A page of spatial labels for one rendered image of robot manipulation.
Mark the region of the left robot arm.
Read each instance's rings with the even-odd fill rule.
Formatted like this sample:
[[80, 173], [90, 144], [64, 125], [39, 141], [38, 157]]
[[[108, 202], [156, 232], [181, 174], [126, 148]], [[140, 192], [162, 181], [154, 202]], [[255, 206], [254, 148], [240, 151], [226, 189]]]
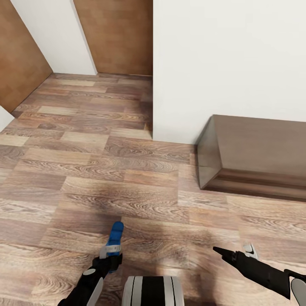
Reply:
[[58, 306], [94, 306], [103, 289], [103, 280], [109, 271], [115, 271], [122, 264], [123, 254], [108, 256], [119, 252], [120, 245], [102, 246], [100, 256], [93, 259], [92, 266], [79, 279], [77, 286]]

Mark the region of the sandal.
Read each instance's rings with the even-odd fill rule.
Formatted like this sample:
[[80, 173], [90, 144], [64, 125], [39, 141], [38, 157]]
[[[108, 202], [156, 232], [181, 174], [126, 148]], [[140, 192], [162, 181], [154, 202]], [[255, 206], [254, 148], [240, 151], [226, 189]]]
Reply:
[[[122, 222], [115, 222], [113, 224], [111, 233], [110, 233], [110, 237], [108, 239], [107, 245], [120, 245], [121, 243], [121, 237], [122, 237], [122, 231], [124, 229], [124, 224]], [[113, 256], [113, 255], [118, 255], [119, 256], [119, 252], [114, 252], [114, 253], [107, 253], [108, 256]], [[116, 271], [116, 270], [115, 270]], [[109, 273], [113, 273], [115, 271], [109, 271]], [[108, 275], [107, 274], [107, 275]]]

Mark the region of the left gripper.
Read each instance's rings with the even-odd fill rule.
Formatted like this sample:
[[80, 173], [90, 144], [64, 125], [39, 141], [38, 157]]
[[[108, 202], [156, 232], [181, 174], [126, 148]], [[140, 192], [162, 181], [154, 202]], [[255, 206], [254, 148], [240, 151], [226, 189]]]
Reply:
[[106, 267], [106, 275], [109, 271], [115, 271], [118, 269], [119, 265], [122, 264], [123, 254], [120, 256], [113, 255], [108, 256], [106, 259], [100, 259], [99, 257], [96, 257], [93, 259], [92, 266], [96, 266], [97, 264], [103, 264]]

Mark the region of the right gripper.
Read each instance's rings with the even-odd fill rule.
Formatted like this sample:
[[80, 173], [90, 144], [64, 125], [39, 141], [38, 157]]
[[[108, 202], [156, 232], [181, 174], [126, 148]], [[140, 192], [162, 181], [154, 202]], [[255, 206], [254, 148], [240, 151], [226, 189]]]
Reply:
[[213, 247], [213, 250], [221, 254], [222, 259], [234, 266], [244, 277], [271, 290], [269, 281], [271, 266], [248, 257], [241, 251], [234, 252], [219, 247]]

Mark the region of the robot trunk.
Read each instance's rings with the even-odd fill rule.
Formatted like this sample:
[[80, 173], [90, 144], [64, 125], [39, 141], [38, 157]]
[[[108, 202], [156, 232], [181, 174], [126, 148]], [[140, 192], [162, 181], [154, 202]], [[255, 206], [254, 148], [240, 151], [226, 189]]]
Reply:
[[184, 306], [177, 276], [129, 276], [122, 306]]

